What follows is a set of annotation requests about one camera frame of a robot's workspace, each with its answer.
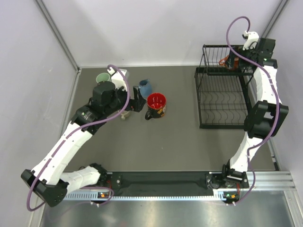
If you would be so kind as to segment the beige ceramic mug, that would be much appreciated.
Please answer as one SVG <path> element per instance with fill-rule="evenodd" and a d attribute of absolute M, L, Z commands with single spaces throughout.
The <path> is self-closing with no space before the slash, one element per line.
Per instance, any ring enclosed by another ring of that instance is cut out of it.
<path fill-rule="evenodd" d="M 121 112 L 121 119 L 126 120 L 131 115 L 131 111 L 122 111 Z"/>

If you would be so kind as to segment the blue patterned ceramic jug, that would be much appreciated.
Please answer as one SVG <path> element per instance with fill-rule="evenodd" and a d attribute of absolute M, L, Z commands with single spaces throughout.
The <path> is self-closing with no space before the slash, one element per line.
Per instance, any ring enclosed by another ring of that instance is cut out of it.
<path fill-rule="evenodd" d="M 147 99 L 147 97 L 152 93 L 152 86 L 149 79 L 144 79 L 139 82 L 139 89 L 142 97 Z"/>

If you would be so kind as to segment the black orange mug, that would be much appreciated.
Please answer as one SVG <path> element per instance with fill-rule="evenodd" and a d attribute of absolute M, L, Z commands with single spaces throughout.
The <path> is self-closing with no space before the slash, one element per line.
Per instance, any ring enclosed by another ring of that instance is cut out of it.
<path fill-rule="evenodd" d="M 148 110 L 145 114 L 145 120 L 152 118 L 158 119 L 165 115 L 166 112 L 166 97 L 161 93 L 152 93 L 147 97 Z"/>

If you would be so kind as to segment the light green plastic cup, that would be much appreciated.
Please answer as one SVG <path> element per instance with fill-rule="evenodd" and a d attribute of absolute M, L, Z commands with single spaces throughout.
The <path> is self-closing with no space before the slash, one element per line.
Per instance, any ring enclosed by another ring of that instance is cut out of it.
<path fill-rule="evenodd" d="M 111 82 L 111 76 L 110 76 L 110 74 L 104 72 L 104 73 L 100 73 L 100 74 L 97 75 L 96 82 L 98 84 L 101 83 L 101 82 L 105 82 L 105 81 Z"/>

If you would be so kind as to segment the orange ceramic mug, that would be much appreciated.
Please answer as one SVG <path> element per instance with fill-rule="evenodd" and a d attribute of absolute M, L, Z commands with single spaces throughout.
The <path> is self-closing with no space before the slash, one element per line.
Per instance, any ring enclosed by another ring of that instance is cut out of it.
<path fill-rule="evenodd" d="M 219 60 L 219 65 L 222 67 L 225 67 L 227 69 L 230 69 L 230 57 L 229 55 L 225 56 L 223 59 Z"/>

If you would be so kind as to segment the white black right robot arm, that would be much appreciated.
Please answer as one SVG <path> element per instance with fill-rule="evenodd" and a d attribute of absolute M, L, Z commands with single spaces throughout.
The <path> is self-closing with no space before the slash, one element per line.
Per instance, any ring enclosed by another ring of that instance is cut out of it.
<path fill-rule="evenodd" d="M 247 170 L 258 149 L 274 137 L 288 115 L 277 90 L 277 60 L 272 58 L 276 41 L 247 38 L 241 47 L 230 47 L 225 62 L 229 69 L 251 68 L 256 83 L 257 101 L 244 121 L 244 138 L 235 153 L 223 166 L 221 182 L 225 187 L 244 183 Z"/>

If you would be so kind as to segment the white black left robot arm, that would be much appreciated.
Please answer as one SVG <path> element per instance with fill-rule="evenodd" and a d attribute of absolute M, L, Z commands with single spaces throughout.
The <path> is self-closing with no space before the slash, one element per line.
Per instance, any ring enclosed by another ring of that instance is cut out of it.
<path fill-rule="evenodd" d="M 107 170 L 99 164 L 93 163 L 74 172 L 65 172 L 65 168 L 112 114 L 122 108 L 134 112 L 143 109 L 146 101 L 140 88 L 134 86 L 133 92 L 134 98 L 129 99 L 125 86 L 116 88 L 109 81 L 98 83 L 88 103 L 76 111 L 66 131 L 47 156 L 33 169 L 23 171 L 22 180 L 44 203 L 54 207 L 67 194 L 78 189 L 110 186 Z"/>

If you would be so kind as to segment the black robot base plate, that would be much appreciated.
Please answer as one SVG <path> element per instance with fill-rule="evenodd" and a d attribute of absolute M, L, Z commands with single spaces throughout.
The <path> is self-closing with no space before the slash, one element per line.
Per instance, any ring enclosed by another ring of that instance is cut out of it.
<path fill-rule="evenodd" d="M 211 195 L 206 171 L 109 172 L 107 180 L 117 196 Z"/>

